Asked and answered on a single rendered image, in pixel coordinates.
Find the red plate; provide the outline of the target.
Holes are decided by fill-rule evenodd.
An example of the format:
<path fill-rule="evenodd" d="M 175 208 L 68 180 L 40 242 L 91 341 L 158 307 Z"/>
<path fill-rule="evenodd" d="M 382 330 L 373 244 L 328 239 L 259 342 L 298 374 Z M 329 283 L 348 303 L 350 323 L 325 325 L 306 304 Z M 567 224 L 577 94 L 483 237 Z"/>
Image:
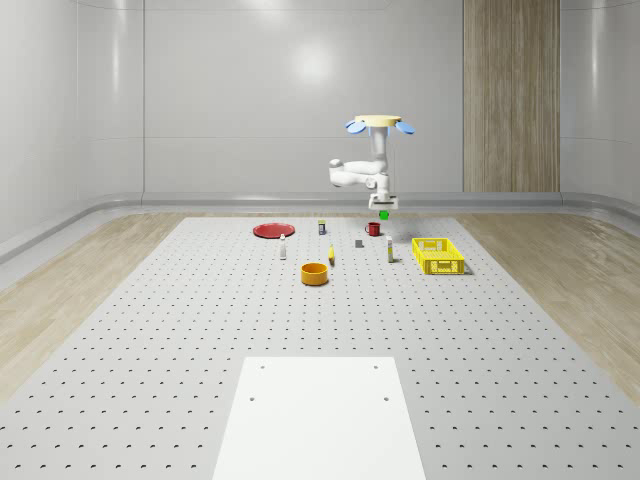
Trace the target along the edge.
<path fill-rule="evenodd" d="M 286 223 L 265 223 L 253 228 L 253 233 L 266 239 L 279 239 L 281 236 L 288 237 L 295 233 L 295 227 Z"/>

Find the white board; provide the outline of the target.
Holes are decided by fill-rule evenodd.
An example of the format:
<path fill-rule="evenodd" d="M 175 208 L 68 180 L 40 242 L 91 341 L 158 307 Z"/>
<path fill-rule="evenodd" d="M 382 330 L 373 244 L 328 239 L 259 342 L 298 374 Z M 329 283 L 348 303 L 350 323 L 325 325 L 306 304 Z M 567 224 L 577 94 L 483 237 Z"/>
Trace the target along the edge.
<path fill-rule="evenodd" d="M 391 357 L 248 357 L 213 480 L 425 480 Z"/>

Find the yellow bowl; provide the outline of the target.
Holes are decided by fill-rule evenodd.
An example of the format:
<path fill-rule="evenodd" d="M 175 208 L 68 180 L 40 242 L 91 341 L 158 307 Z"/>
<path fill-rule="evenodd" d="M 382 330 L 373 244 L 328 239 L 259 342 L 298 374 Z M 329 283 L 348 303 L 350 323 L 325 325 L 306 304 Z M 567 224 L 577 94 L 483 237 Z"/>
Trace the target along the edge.
<path fill-rule="evenodd" d="M 322 263 L 306 263 L 301 266 L 301 282 L 309 286 L 324 285 L 328 281 L 328 267 Z"/>

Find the yellow basket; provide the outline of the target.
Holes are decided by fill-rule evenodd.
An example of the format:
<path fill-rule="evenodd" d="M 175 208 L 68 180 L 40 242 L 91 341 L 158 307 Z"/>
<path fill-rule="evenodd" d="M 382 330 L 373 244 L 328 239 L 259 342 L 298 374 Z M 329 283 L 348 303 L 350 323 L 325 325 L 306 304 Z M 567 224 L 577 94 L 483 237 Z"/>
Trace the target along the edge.
<path fill-rule="evenodd" d="M 464 257 L 447 238 L 413 238 L 412 253 L 425 274 L 463 274 Z"/>

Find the drone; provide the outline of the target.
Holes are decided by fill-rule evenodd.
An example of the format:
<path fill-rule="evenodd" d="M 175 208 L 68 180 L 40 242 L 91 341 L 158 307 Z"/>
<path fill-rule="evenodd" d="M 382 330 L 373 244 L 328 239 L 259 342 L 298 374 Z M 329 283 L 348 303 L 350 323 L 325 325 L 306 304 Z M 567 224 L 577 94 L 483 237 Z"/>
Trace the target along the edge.
<path fill-rule="evenodd" d="M 351 134 L 359 134 L 366 128 L 395 127 L 404 134 L 414 134 L 415 129 L 401 117 L 393 115 L 358 115 L 345 124 Z"/>

